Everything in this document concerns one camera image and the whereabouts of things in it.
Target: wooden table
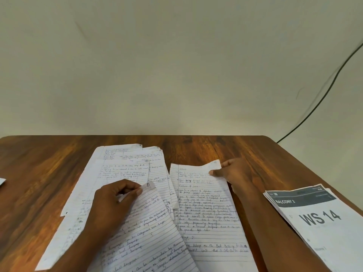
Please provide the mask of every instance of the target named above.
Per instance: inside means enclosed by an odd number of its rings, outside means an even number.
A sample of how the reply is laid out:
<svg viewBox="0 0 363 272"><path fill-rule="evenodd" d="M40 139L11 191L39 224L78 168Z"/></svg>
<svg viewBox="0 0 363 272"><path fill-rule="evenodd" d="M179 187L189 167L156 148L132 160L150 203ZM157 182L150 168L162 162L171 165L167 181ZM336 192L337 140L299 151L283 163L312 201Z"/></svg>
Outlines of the wooden table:
<svg viewBox="0 0 363 272"><path fill-rule="evenodd" d="M94 149L140 143L159 146L170 163L203 165L245 155L259 190L291 190L322 183L363 212L265 136L10 136L0 139L0 271L34 271L61 223L63 205ZM232 193L259 271L267 271L243 207Z"/></svg>

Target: person's left arm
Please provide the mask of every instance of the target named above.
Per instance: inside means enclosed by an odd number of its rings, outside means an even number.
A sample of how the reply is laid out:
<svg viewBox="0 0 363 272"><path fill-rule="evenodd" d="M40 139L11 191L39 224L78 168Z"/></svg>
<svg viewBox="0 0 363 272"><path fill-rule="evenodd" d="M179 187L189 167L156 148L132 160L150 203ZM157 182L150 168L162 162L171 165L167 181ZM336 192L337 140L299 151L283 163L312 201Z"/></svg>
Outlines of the person's left arm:
<svg viewBox="0 0 363 272"><path fill-rule="evenodd" d="M118 194L130 192L121 202ZM94 194L84 230L49 272L85 272L97 252L119 229L132 203L142 193L140 185L123 179L102 186Z"/></svg>

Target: forearm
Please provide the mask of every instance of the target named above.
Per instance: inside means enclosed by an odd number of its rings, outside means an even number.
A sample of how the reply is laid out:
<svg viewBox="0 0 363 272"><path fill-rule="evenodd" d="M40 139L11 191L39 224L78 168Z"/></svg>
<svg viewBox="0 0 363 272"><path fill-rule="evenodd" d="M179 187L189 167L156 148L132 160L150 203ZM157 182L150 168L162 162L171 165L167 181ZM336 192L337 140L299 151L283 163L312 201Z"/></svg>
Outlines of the forearm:
<svg viewBox="0 0 363 272"><path fill-rule="evenodd" d="M102 239L83 231L49 272L85 272L101 249Z"/></svg>
<svg viewBox="0 0 363 272"><path fill-rule="evenodd" d="M329 271L252 183L251 187L245 185L233 190L244 207L270 272Z"/></svg>

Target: cable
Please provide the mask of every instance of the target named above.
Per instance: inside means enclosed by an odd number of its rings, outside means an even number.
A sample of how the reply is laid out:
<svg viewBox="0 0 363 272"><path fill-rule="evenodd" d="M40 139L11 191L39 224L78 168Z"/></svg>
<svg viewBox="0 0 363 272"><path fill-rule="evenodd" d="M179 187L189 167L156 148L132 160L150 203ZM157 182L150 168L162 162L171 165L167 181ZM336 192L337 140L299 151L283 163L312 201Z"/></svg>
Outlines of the cable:
<svg viewBox="0 0 363 272"><path fill-rule="evenodd" d="M293 131L295 131L298 127L301 126L302 123L304 123L306 121L306 119L309 118L309 116L316 110L316 108L320 105L320 103L324 100L325 96L328 94L328 92L330 91L331 87L334 85L335 80L337 79L339 73L341 72L342 68L345 66L345 64L349 61L349 59L352 58L352 56L363 46L363 43L355 50L352 52L351 55L349 55L349 57L347 58L347 60L345 60L345 62L342 64L342 66L339 68L338 72L336 73L333 82L331 82L329 89L326 91L326 93L324 94L324 96L320 99L319 103L314 107L314 109L306 116L306 118L304 118L303 121L301 121L295 128L293 128L287 135L285 135L283 138L281 138L279 141L277 141L277 143L281 142L283 139L285 139L286 137L288 137Z"/></svg>

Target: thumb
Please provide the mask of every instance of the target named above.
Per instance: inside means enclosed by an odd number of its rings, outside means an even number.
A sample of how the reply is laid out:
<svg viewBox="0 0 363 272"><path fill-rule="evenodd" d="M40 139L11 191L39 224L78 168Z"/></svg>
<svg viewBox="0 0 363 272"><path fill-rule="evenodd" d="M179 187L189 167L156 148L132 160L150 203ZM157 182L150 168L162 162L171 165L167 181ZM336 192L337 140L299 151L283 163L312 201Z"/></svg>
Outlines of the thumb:
<svg viewBox="0 0 363 272"><path fill-rule="evenodd" d="M120 201L120 206L122 207L122 209L130 209L132 203L134 203L134 201L137 199L137 197L139 195L141 195L142 193L142 189L138 188L135 190L132 190L131 192L129 192L122 201Z"/></svg>
<svg viewBox="0 0 363 272"><path fill-rule="evenodd" d="M218 169L218 170L210 170L209 174L214 177L224 177L224 174L226 172L226 168Z"/></svg>

